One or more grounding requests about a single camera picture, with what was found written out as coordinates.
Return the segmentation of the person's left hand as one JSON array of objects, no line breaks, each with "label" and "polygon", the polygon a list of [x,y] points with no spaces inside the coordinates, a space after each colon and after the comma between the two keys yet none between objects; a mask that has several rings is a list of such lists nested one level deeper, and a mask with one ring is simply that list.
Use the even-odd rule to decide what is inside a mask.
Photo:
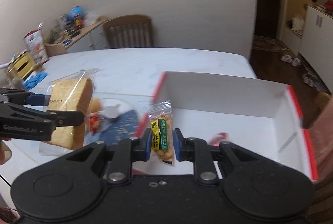
[{"label": "person's left hand", "polygon": [[3,165],[7,161],[11,159],[12,156],[12,151],[11,149],[7,146],[5,141],[10,141],[11,138],[1,138],[1,147],[0,147],[0,165]]}]

